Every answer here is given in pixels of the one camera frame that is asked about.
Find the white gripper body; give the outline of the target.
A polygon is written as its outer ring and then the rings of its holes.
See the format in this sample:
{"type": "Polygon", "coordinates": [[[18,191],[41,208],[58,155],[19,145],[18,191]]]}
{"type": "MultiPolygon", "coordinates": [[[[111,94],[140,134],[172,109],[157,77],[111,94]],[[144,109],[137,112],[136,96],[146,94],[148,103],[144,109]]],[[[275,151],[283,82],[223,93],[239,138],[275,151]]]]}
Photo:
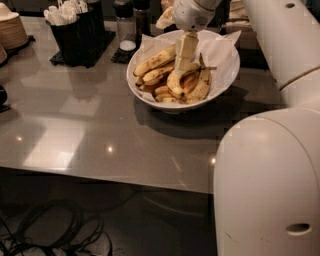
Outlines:
{"type": "Polygon", "coordinates": [[[183,31],[202,31],[215,17],[222,0],[174,0],[173,20],[183,31]]]}

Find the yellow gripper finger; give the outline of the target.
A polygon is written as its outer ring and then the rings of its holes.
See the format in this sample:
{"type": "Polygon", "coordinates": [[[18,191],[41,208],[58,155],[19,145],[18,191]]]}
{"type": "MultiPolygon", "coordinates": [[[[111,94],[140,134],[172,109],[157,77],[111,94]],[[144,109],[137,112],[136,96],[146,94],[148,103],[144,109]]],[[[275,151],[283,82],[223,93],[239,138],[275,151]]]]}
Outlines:
{"type": "Polygon", "coordinates": [[[196,32],[186,32],[182,39],[182,60],[183,64],[191,63],[191,59],[198,45],[198,35],[196,32]]]}
{"type": "Polygon", "coordinates": [[[174,71],[181,75],[185,70],[185,58],[184,58],[184,40],[185,36],[182,35],[176,40],[176,57],[174,71]]]}

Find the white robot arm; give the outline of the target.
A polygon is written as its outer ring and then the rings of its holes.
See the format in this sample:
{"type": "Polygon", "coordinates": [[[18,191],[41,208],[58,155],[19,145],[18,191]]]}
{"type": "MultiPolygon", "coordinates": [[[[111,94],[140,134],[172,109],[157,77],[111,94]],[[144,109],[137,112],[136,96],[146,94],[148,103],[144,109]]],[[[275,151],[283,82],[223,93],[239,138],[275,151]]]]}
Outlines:
{"type": "Polygon", "coordinates": [[[243,0],[283,108],[216,153],[218,256],[320,256],[320,24],[301,0],[243,0]]]}

